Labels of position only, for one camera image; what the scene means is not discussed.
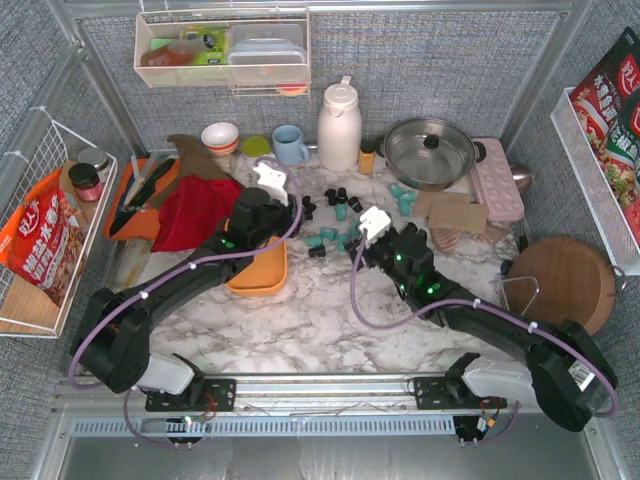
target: white wire basket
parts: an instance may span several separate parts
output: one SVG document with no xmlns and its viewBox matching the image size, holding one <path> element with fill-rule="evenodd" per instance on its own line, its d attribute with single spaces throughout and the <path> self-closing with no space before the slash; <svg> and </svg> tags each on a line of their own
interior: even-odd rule
<svg viewBox="0 0 640 480">
<path fill-rule="evenodd" d="M 566 88 L 551 113 L 551 121 L 569 157 L 611 263 L 626 275 L 640 275 L 640 248 L 591 149 Z"/>
<path fill-rule="evenodd" d="M 299 25 L 304 32 L 302 63 L 249 65 L 143 66 L 142 56 L 154 38 L 177 39 L 191 26 L 230 29 L 237 25 Z M 309 11 L 306 8 L 224 8 L 167 10 L 139 13 L 136 17 L 134 70 L 149 87 L 229 86 L 236 96 L 310 95 L 311 37 Z"/>
<path fill-rule="evenodd" d="M 49 117 L 49 123 L 44 136 L 30 159 L 22 156 L 20 152 L 7 152 L 5 154 L 22 158 L 27 163 L 27 167 L 9 205 L 2 214 L 2 225 L 7 223 L 27 193 L 38 181 L 56 168 L 62 167 L 69 160 L 67 144 L 63 134 L 70 134 L 87 146 L 96 147 L 89 140 L 51 117 Z M 96 238 L 115 182 L 118 162 L 113 155 L 107 153 L 107 156 L 109 158 L 109 167 L 104 190 L 95 206 L 95 213 L 90 219 L 89 229 L 62 304 L 60 307 L 56 306 L 38 287 L 15 275 L 4 265 L 0 265 L 0 336 L 58 338 L 62 333 L 79 280 L 82 277 L 81 265 L 86 264 L 91 252 L 91 247 Z"/>
</svg>

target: orange tray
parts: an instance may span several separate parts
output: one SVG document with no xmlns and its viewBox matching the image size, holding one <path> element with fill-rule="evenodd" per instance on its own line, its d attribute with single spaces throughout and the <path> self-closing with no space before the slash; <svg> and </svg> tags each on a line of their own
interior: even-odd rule
<svg viewBox="0 0 640 480">
<path fill-rule="evenodd" d="M 138 160 L 138 169 L 142 170 L 144 164 L 147 163 L 147 158 L 139 158 Z M 180 172 L 180 160 L 176 159 L 176 162 L 169 169 L 167 173 L 165 173 L 156 183 L 156 192 L 162 191 L 167 187 Z M 120 198 L 123 195 L 126 195 L 127 185 L 129 183 L 129 179 L 133 175 L 133 166 L 131 162 L 127 164 L 127 167 L 124 169 L 124 174 L 122 175 L 122 180 L 120 181 L 120 185 L 118 185 L 118 190 L 116 190 L 116 195 L 113 198 L 113 202 L 111 202 L 111 209 L 107 215 L 107 219 L 104 222 L 104 228 L 102 230 L 102 234 L 110 239 L 110 240 L 130 240 L 132 238 L 144 238 L 146 240 L 155 240 L 158 232 L 160 231 L 160 221 L 158 220 L 158 210 L 153 208 L 147 208 L 144 211 L 136 212 L 136 214 L 131 217 L 131 220 L 127 222 L 127 224 L 122 227 L 115 235 L 109 235 L 109 229 L 111 228 L 111 224 L 113 223 L 113 219 L 115 218 L 116 211 L 118 209 L 118 204 L 120 203 Z"/>
<path fill-rule="evenodd" d="M 269 245 L 278 240 L 271 237 Z M 243 297 L 266 297 L 277 294 L 287 280 L 287 242 L 255 256 L 253 263 L 227 282 L 227 288 Z"/>
</svg>

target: wooden cutting board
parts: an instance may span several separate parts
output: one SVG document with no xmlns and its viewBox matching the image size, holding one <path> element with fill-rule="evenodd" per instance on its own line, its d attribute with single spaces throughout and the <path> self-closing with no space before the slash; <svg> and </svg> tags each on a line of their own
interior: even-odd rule
<svg viewBox="0 0 640 480">
<path fill-rule="evenodd" d="M 615 275 L 608 265 L 589 245 L 569 237 L 550 237 L 522 252 L 508 277 L 533 275 L 538 279 L 540 293 L 525 315 L 528 319 L 560 324 L 570 318 L 593 335 L 613 308 Z M 512 312 L 522 312 L 534 288 L 528 280 L 505 285 Z"/>
</svg>

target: red cloth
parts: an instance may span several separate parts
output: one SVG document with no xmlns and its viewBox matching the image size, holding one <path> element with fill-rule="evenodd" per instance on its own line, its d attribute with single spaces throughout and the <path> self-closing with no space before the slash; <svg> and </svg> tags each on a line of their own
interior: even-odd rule
<svg viewBox="0 0 640 480">
<path fill-rule="evenodd" d="M 231 215 L 244 187 L 234 180 L 202 180 L 195 175 L 180 179 L 178 188 L 164 201 L 158 220 L 160 231 L 152 252 L 179 252 L 198 248 L 218 223 Z"/>
</svg>

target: thermos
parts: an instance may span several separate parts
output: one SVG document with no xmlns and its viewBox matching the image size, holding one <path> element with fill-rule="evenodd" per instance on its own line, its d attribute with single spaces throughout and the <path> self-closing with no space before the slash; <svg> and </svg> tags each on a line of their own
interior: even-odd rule
<svg viewBox="0 0 640 480">
<path fill-rule="evenodd" d="M 324 106 L 318 120 L 318 157 L 334 172 L 348 170 L 358 162 L 362 137 L 362 117 L 358 109 L 358 92 L 342 77 L 340 83 L 324 92 Z"/>
</svg>

